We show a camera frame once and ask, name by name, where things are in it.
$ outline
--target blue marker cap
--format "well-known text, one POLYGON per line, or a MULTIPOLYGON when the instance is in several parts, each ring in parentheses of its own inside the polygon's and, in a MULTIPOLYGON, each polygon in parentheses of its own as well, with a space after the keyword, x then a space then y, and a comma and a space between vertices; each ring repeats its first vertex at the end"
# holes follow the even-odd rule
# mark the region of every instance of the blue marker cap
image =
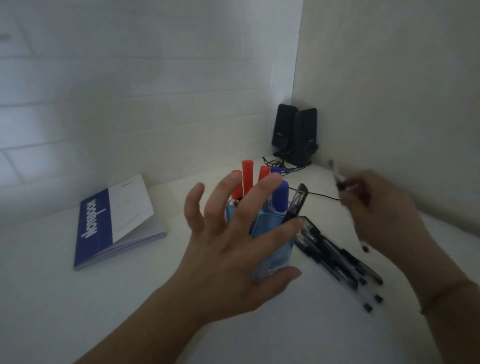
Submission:
POLYGON ((280 173, 280 174, 282 174, 282 167, 272 167, 272 168, 270 168, 270 173, 280 173))
POLYGON ((283 181, 272 193, 272 206, 276 212, 285 212, 288 209, 288 182, 283 181))

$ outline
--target pen holder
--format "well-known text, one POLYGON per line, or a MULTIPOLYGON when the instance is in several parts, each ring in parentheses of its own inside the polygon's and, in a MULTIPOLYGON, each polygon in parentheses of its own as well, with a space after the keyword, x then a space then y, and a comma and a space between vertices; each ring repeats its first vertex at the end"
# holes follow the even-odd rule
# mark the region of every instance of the pen holder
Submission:
MULTIPOLYGON (((225 220, 230 221, 235 213, 235 206, 227 205, 225 207, 225 220)), ((269 214, 260 210, 250 226, 249 235, 257 238, 272 229, 275 229, 282 223, 283 215, 269 214)), ((290 256, 295 239, 291 239, 288 243, 278 248, 273 254, 265 258, 253 273, 253 280, 259 281, 263 278, 275 273, 277 270, 288 267, 290 256)))

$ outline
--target white desk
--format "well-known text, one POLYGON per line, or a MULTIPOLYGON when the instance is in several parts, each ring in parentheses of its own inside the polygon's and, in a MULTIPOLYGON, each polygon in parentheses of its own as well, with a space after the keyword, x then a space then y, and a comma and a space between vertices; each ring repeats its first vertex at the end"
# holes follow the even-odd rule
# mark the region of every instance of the white desk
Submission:
MULTIPOLYGON (((255 162, 257 171, 261 165, 255 162)), ((224 175, 239 168, 240 163, 150 188, 168 237, 79 272, 72 269, 76 208, 2 231, 0 362, 65 364, 93 347, 176 269, 189 239, 182 215, 189 189, 203 181, 209 196, 224 175)), ((318 166, 285 179, 291 186, 303 182, 312 192, 336 196, 330 173, 318 166)), ((439 362, 406 279, 378 253, 361 251, 347 211, 336 201, 311 195, 302 214, 384 278, 378 290, 383 306, 365 313, 322 267, 294 248, 291 263, 303 275, 258 311, 202 330, 180 362, 439 362)), ((480 281, 480 239, 425 220, 442 247, 480 281)))

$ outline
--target red marker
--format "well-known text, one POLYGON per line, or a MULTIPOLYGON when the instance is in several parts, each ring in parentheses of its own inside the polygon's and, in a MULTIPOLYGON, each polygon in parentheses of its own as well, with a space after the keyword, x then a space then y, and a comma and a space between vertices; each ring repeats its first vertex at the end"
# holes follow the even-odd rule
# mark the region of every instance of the red marker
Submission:
MULTIPOLYGON (((240 173, 241 170, 233 170, 232 173, 240 173)), ((235 190, 232 192, 232 200, 238 201, 243 197, 243 186, 241 183, 238 184, 238 186, 235 188, 235 190)))
POLYGON ((264 179, 266 176, 270 174, 270 167, 269 166, 261 166, 260 167, 260 174, 258 175, 258 182, 264 179))
POLYGON ((253 160, 243 160, 241 163, 243 169, 243 195, 253 187, 253 160))

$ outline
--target speaker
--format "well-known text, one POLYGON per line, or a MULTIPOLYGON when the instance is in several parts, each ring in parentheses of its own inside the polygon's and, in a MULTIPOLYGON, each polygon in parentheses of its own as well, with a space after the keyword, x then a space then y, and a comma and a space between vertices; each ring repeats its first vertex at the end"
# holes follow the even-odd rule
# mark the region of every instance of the speaker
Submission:
POLYGON ((278 105, 273 129, 272 145, 280 149, 276 154, 285 154, 293 148, 293 122, 298 108, 291 105, 278 105))
POLYGON ((308 157, 318 149, 317 145, 317 109, 307 109, 295 114, 293 121, 292 151, 285 160, 297 167, 305 167, 312 162, 308 157))

